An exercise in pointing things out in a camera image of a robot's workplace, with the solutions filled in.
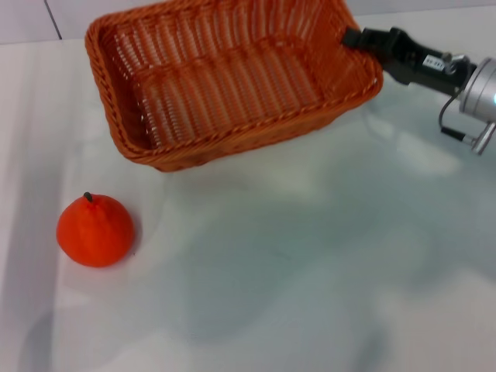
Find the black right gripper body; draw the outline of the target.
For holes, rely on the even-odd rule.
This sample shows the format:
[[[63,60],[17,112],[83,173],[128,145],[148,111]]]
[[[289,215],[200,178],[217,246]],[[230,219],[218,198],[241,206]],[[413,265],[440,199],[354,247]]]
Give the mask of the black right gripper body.
[[[416,43],[398,28],[384,32],[378,59],[398,83],[418,84],[446,95],[462,91],[477,67],[465,55],[453,56]]]

